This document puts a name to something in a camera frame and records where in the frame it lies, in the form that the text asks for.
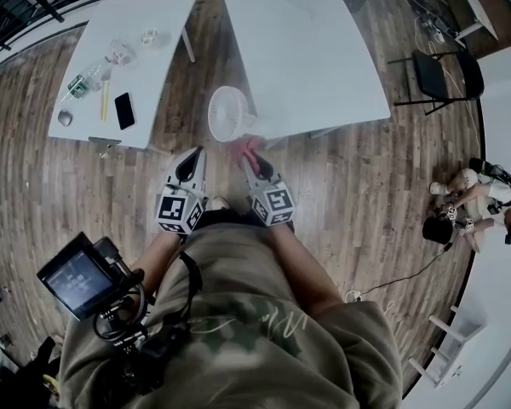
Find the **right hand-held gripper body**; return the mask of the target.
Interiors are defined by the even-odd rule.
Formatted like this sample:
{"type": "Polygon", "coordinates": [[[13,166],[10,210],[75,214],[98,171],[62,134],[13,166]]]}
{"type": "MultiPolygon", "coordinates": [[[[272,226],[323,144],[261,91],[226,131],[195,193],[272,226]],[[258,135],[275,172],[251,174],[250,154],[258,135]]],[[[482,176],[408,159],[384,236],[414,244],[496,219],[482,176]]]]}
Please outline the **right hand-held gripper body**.
{"type": "Polygon", "coordinates": [[[291,221],[296,205],[290,189],[280,173],[263,180],[248,180],[251,209],[268,227],[291,221]]]}

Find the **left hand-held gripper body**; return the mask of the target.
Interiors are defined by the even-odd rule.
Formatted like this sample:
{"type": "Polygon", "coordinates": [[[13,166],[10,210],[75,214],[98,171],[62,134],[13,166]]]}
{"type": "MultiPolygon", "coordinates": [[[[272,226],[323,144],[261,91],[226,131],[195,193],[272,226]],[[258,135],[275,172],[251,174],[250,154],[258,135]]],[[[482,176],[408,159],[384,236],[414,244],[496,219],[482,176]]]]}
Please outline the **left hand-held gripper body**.
{"type": "Polygon", "coordinates": [[[208,196],[192,188],[164,183],[155,219],[166,232],[191,234],[203,215],[208,196]]]}

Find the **pink cloth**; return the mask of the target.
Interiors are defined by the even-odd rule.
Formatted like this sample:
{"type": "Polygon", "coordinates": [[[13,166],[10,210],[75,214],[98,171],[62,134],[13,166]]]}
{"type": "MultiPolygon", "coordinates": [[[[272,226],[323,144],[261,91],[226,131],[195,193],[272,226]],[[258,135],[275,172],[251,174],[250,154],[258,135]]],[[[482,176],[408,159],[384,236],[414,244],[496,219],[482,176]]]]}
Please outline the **pink cloth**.
{"type": "Polygon", "coordinates": [[[260,148],[262,139],[258,136],[247,135],[226,144],[228,152],[235,164],[243,169],[243,159],[246,158],[250,167],[256,173],[260,173],[259,161],[256,159],[256,151],[260,148]]]}

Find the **small white desk fan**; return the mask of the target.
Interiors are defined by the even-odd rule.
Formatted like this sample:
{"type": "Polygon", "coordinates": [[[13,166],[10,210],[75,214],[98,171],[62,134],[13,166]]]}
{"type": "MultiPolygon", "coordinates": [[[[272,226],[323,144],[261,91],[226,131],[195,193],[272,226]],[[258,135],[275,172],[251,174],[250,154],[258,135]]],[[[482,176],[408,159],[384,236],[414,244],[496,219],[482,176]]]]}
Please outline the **small white desk fan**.
{"type": "Polygon", "coordinates": [[[257,118],[250,113],[244,93],[233,86],[221,86],[214,92],[207,120],[210,133],[221,143],[257,135],[257,118]]]}

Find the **person's right forearm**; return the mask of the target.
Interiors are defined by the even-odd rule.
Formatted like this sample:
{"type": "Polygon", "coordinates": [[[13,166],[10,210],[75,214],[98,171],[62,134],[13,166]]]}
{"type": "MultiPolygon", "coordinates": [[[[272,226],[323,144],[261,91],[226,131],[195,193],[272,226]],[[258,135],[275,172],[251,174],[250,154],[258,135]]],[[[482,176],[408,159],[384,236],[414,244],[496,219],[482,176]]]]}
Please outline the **person's right forearm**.
{"type": "Polygon", "coordinates": [[[290,288],[305,312],[314,316],[343,304],[331,277],[285,223],[270,227],[269,233],[290,288]]]}

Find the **person's left forearm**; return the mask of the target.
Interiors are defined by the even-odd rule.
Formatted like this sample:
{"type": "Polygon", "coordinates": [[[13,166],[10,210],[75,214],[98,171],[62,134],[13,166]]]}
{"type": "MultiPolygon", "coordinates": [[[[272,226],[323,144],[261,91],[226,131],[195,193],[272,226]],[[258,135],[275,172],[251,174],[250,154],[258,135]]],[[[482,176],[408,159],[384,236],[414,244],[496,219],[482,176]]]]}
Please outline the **person's left forearm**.
{"type": "Polygon", "coordinates": [[[180,246],[180,235],[161,232],[130,267],[131,270],[141,270],[144,273],[141,283],[148,296],[158,293],[169,265],[180,246]]]}

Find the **person's black trousers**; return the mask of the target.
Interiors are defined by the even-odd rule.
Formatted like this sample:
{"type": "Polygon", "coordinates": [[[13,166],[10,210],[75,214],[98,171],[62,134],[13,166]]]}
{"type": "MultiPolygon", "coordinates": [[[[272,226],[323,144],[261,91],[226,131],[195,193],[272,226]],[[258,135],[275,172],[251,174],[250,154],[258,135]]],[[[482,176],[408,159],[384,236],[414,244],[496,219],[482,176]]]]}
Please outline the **person's black trousers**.
{"type": "Polygon", "coordinates": [[[260,233],[265,229],[267,226],[253,210],[246,213],[238,213],[234,209],[207,210],[199,218],[191,235],[209,230],[248,230],[260,233]]]}

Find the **black smartphone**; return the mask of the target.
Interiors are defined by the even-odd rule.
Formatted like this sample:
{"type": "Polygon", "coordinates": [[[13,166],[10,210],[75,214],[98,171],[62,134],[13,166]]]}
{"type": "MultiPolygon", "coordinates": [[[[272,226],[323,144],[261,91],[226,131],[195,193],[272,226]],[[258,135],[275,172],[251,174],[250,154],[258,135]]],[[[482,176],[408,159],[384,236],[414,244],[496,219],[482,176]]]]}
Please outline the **black smartphone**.
{"type": "Polygon", "coordinates": [[[130,94],[123,93],[114,99],[114,106],[120,130],[126,130],[135,125],[135,115],[130,94]]]}

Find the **yellow pencil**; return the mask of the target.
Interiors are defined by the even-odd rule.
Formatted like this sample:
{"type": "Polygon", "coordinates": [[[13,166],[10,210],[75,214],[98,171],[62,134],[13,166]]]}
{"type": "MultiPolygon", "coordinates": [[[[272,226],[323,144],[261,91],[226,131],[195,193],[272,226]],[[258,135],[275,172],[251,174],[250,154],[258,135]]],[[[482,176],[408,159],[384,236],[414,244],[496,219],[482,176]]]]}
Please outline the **yellow pencil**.
{"type": "Polygon", "coordinates": [[[101,119],[102,123],[106,122],[109,88],[110,88],[110,80],[109,79],[104,80],[102,83],[102,88],[101,88],[101,93],[100,93],[100,119],[101,119]]]}

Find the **white table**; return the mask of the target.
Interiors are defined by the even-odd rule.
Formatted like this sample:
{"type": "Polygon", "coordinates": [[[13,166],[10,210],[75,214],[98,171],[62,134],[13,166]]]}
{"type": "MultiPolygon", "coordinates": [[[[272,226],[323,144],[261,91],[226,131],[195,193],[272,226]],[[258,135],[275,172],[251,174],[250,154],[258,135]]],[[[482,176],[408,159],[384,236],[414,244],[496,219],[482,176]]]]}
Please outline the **white table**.
{"type": "Polygon", "coordinates": [[[92,11],[63,77],[49,123],[48,135],[74,141],[89,137],[120,140],[120,146],[145,149],[165,81],[178,43],[196,0],[104,0],[92,11]],[[151,46],[141,44],[146,29],[158,31],[151,46]],[[106,60],[110,42],[129,43],[136,59],[127,66],[106,60]],[[78,75],[88,79],[89,92],[81,99],[67,97],[67,85],[78,75]],[[110,80],[106,122],[100,119],[100,93],[104,80],[110,80]],[[120,130],[114,99],[128,92],[135,125],[120,130]],[[61,109],[73,115],[70,126],[61,125],[61,109]]]}
{"type": "Polygon", "coordinates": [[[376,66],[343,0],[224,0],[255,114],[272,140],[388,119],[376,66]]]}

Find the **black chest monitor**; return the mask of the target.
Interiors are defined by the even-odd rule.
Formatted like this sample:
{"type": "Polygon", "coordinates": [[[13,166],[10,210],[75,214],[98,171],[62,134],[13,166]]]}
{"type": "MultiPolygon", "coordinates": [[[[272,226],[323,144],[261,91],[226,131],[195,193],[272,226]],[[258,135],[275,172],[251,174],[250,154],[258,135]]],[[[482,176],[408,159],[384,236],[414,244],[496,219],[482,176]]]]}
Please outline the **black chest monitor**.
{"type": "Polygon", "coordinates": [[[77,320],[108,309],[138,283],[107,236],[93,243],[83,232],[46,263],[37,278],[77,320]]]}

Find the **clear plastic cup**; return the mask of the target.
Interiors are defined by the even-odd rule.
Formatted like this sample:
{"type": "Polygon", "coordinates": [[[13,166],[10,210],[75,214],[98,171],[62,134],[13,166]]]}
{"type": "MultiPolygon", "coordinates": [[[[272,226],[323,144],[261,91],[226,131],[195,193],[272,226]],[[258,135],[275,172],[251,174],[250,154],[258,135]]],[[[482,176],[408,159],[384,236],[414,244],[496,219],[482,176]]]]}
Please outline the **clear plastic cup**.
{"type": "Polygon", "coordinates": [[[119,39],[110,42],[106,60],[113,65],[127,66],[136,59],[136,53],[129,43],[119,39]]]}

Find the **person's olive shirt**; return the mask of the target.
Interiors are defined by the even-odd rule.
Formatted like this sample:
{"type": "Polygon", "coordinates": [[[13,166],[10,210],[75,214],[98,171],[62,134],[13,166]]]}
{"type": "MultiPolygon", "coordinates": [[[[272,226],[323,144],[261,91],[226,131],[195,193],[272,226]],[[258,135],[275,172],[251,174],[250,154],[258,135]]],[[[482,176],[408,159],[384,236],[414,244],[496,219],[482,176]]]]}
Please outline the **person's olive shirt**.
{"type": "Polygon", "coordinates": [[[68,324],[60,362],[65,409],[399,409],[403,379],[395,338],[375,302],[311,316],[296,300],[263,232],[209,230],[175,253],[148,316],[149,333],[188,294],[187,253],[203,287],[187,344],[147,395],[121,378],[118,351],[89,320],[68,324]]]}

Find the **black folding chair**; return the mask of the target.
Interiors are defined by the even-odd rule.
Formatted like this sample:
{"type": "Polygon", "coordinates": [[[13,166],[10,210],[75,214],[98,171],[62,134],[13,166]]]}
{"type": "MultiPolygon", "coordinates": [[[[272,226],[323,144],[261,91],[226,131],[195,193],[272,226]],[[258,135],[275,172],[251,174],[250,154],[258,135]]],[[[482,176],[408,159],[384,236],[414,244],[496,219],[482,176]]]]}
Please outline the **black folding chair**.
{"type": "Polygon", "coordinates": [[[427,55],[420,50],[414,50],[410,57],[402,59],[389,60],[388,65],[400,64],[403,69],[403,75],[406,82],[407,101],[395,101],[395,107],[432,104],[433,108],[425,115],[428,116],[437,112],[454,102],[459,101],[477,101],[484,93],[485,82],[480,70],[478,61],[466,50],[449,51],[427,55]],[[445,78],[445,68],[441,59],[445,56],[455,57],[460,67],[464,89],[459,96],[449,94],[448,85],[445,78]],[[415,80],[421,93],[428,97],[428,100],[413,101],[409,87],[409,78],[407,73],[407,63],[411,62],[414,68],[415,80]]]}

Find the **white wooden shelf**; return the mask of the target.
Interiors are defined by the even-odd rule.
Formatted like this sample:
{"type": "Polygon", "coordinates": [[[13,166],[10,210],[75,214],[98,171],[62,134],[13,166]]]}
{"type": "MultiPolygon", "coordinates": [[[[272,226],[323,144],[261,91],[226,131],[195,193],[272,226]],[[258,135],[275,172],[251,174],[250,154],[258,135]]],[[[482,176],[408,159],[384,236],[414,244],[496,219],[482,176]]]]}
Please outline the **white wooden shelf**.
{"type": "Polygon", "coordinates": [[[433,359],[430,365],[423,367],[413,357],[408,359],[409,364],[435,389],[462,375],[463,367],[476,352],[480,335],[486,328],[485,324],[475,324],[469,320],[456,306],[450,306],[450,311],[454,319],[459,320],[458,327],[447,325],[433,314],[428,316],[428,320],[445,334],[442,344],[438,348],[431,348],[433,359]]]}

